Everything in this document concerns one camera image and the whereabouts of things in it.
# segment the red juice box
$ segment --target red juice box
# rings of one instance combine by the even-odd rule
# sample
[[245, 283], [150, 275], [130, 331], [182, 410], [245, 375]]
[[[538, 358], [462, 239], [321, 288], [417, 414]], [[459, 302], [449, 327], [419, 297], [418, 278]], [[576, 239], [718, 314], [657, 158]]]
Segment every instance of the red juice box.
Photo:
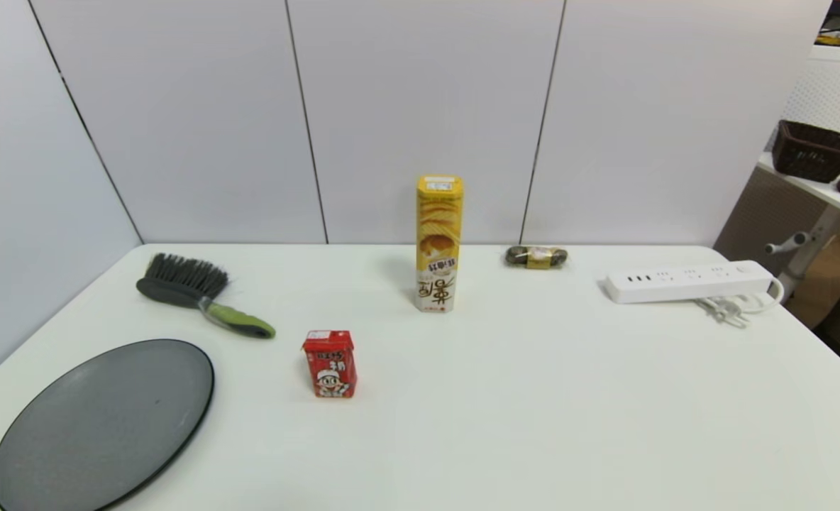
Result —
[[304, 342], [316, 397], [352, 397], [358, 384], [348, 330], [311, 330]]

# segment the cartoon character print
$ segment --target cartoon character print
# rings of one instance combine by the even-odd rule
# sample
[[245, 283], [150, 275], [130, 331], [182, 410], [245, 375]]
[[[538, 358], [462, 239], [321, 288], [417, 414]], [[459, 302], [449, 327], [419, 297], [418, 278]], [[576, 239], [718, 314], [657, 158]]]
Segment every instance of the cartoon character print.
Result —
[[316, 375], [316, 384], [319, 385], [319, 395], [321, 397], [343, 397], [348, 391], [349, 384], [341, 381], [341, 374], [338, 369], [345, 369], [343, 362], [332, 362], [332, 369], [323, 369]]

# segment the power outlet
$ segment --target power outlet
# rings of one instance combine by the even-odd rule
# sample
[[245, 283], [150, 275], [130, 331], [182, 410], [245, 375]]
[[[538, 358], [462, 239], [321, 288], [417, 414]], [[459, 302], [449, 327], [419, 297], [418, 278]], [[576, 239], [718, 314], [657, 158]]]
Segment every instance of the power outlet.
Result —
[[766, 293], [773, 275], [754, 261], [612, 272], [606, 292], [619, 304]]

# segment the plate rim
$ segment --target plate rim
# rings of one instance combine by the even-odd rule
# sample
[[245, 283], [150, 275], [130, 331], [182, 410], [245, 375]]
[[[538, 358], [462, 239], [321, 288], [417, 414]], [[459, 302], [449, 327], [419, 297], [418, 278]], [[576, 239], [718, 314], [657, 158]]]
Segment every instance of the plate rim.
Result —
[[[57, 382], [61, 381], [61, 379], [63, 379], [64, 376], [69, 375], [70, 373], [75, 371], [77, 368], [80, 368], [80, 366], [85, 366], [86, 363], [92, 362], [96, 358], [108, 355], [108, 353], [111, 353], [112, 351], [118, 351], [119, 349], [125, 349], [125, 348], [128, 348], [129, 346], [140, 345], [140, 344], [143, 344], [143, 343], [151, 343], [151, 342], [154, 342], [154, 341], [171, 341], [171, 342], [175, 342], [175, 343], [183, 343], [185, 345], [192, 346], [193, 349], [196, 349], [198, 352], [202, 353], [202, 355], [206, 357], [206, 362], [209, 363], [209, 394], [206, 396], [206, 405], [205, 405], [205, 407], [203, 407], [202, 414], [200, 414], [199, 418], [197, 418], [196, 424], [193, 424], [193, 429], [190, 430], [190, 433], [187, 435], [186, 439], [184, 439], [184, 441], [181, 442], [179, 446], [177, 446], [177, 449], [175, 449], [174, 452], [171, 453], [171, 456], [168, 456], [165, 459], [165, 462], [161, 463], [161, 466], [158, 466], [157, 469], [155, 469], [147, 478], [145, 478], [141, 482], [139, 482], [139, 484], [137, 484], [137, 485], [133, 486], [133, 488], [129, 489], [127, 491], [127, 493], [125, 493], [125, 494], [121, 495], [120, 497], [112, 500], [111, 502], [108, 502], [108, 504], [102, 505], [102, 507], [97, 507], [96, 509], [90, 510], [90, 511], [100, 511], [102, 509], [112, 507], [112, 505], [118, 504], [118, 502], [123, 502], [124, 500], [132, 497], [132, 495], [135, 495], [135, 493], [137, 493], [138, 491], [141, 491], [141, 489], [144, 489], [144, 487], [146, 485], [150, 484], [155, 478], [157, 478], [159, 475], [161, 475], [161, 473], [164, 472], [165, 469], [175, 459], [177, 459], [178, 456], [180, 456], [180, 453], [182, 453], [187, 448], [187, 444], [189, 444], [190, 441], [193, 439], [193, 437], [196, 436], [197, 432], [199, 432], [199, 427], [202, 425], [203, 420], [205, 420], [206, 415], [209, 414], [209, 408], [212, 406], [212, 395], [215, 394], [215, 365], [212, 363], [212, 358], [209, 357], [209, 354], [206, 353], [199, 346], [196, 346], [193, 343], [190, 343], [190, 342], [187, 342], [187, 341], [184, 341], [184, 340], [181, 340], [181, 339], [169, 339], [168, 337], [158, 337], [158, 339], [145, 339], [145, 340], [142, 340], [142, 341], [136, 341], [136, 342], [133, 342], [133, 343], [129, 343], [127, 345], [113, 347], [112, 349], [109, 349], [108, 351], [103, 351], [103, 352], [99, 353], [99, 355], [95, 355], [92, 358], [88, 358], [88, 359], [84, 360], [83, 362], [77, 363], [75, 366], [73, 366], [73, 368], [70, 368], [69, 370], [67, 370], [66, 373], [64, 373], [64, 374], [58, 376], [57, 378], [55, 378], [54, 381], [52, 381], [50, 384], [45, 385], [45, 388], [41, 389], [41, 391], [38, 391], [38, 394], [35, 395], [35, 397], [32, 398], [31, 401], [28, 402], [25, 405], [25, 407], [22, 407], [22, 410], [20, 410], [20, 413], [17, 414], [17, 417], [13, 418], [13, 420], [11, 421], [11, 424], [7, 427], [7, 431], [5, 431], [3, 436], [1, 436], [0, 452], [1, 452], [1, 446], [4, 443], [4, 440], [7, 439], [7, 434], [9, 432], [11, 432], [11, 429], [13, 428], [14, 424], [17, 423], [18, 420], [20, 420], [20, 417], [22, 417], [22, 414], [26, 413], [26, 410], [28, 410], [28, 408], [31, 407], [32, 403], [35, 403], [35, 401], [39, 397], [41, 397], [41, 395], [44, 394], [44, 392], [47, 391], [48, 388], [51, 388], [51, 386], [53, 386], [54, 384], [57, 384]], [[12, 509], [5, 508], [4, 505], [1, 504], [1, 501], [0, 501], [0, 509], [2, 511], [17, 511], [17, 510], [12, 510]]]

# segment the yellow snack canister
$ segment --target yellow snack canister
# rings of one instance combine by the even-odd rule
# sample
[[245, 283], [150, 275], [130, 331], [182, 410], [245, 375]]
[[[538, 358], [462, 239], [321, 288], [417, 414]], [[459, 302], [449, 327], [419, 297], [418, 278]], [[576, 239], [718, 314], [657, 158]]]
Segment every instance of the yellow snack canister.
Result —
[[417, 181], [417, 291], [423, 312], [449, 312], [455, 304], [461, 246], [463, 184], [455, 175]]

